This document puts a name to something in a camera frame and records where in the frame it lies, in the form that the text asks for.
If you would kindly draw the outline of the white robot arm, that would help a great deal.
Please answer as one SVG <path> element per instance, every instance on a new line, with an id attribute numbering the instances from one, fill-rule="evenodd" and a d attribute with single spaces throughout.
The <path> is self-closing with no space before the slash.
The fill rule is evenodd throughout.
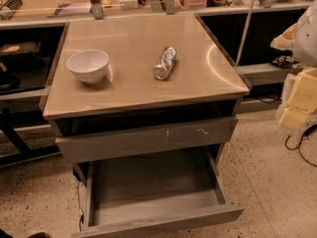
<path id="1" fill-rule="evenodd" d="M 288 75 L 278 107 L 278 124 L 287 129 L 299 129 L 317 110 L 317 0 L 298 21 L 274 38 L 270 46 L 292 51 L 292 57 L 304 66 L 297 75 Z"/>

